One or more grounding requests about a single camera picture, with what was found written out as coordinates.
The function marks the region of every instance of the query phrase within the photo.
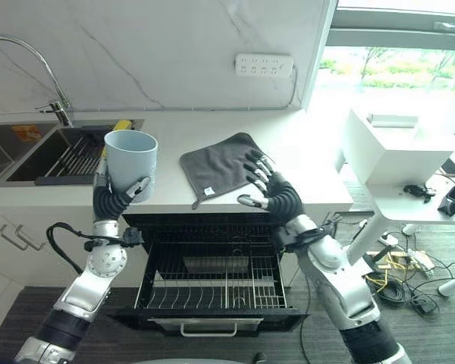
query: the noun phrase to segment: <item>kitchen sink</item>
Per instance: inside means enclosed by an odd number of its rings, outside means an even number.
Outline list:
[[[0,125],[0,187],[88,185],[104,147],[104,136],[116,121],[83,121],[78,127],[57,124],[23,125],[35,140],[20,140],[17,125]],[[133,121],[141,129],[143,121]]]
[[[101,157],[103,138],[111,127],[58,129],[52,133],[7,181],[35,185],[91,184]]]

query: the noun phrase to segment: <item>gray floor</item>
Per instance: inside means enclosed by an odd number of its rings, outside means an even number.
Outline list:
[[[359,221],[368,216],[371,205],[362,190],[350,178],[347,187],[356,203],[354,212],[344,216],[345,221]],[[392,226],[399,230],[402,225]],[[347,244],[356,231],[356,225],[341,224],[338,240]],[[424,226],[417,234],[418,248],[448,263],[455,261],[455,227]],[[445,278],[443,269],[435,270],[435,278]],[[425,281],[418,274],[413,283]],[[440,282],[428,284],[424,291],[435,293]],[[34,333],[60,294],[60,289],[26,288],[18,297],[0,328],[0,357],[11,358],[27,336]],[[146,359],[200,357],[232,359],[250,362],[256,352],[268,354],[270,363],[305,363],[299,342],[299,330],[280,334],[260,334],[259,337],[231,339],[183,339],[164,337],[160,333],[132,331],[108,317],[115,307],[131,305],[135,292],[129,289],[113,290],[108,305],[97,318],[78,353],[78,363],[129,363]],[[305,309],[306,283],[299,276],[287,292],[291,305]],[[449,300],[435,298],[441,308],[440,316],[426,321],[410,308],[391,308],[381,305],[395,337],[401,342],[414,363],[455,363],[455,296]],[[350,362],[345,346],[326,316],[321,302],[312,292],[311,316],[304,328],[304,341],[313,364]]]

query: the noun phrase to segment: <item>light blue cup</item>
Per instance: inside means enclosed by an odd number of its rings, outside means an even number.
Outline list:
[[[147,188],[136,195],[132,202],[149,199],[155,184],[157,140],[141,131],[117,130],[105,135],[105,146],[113,191],[125,192],[135,182],[150,177]]]

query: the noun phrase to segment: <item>marble backsplash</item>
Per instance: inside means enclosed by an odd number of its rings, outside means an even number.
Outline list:
[[[38,49],[74,110],[300,108],[332,0],[1,0],[0,33]],[[294,57],[288,79],[238,77],[237,53]],[[56,98],[42,65],[0,42],[0,113]]]

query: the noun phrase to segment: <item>towel label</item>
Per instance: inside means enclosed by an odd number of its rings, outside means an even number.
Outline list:
[[[207,188],[204,189],[204,194],[205,194],[206,196],[211,196],[211,195],[215,194],[215,192],[214,192],[214,190],[212,189],[212,187],[207,187]]]

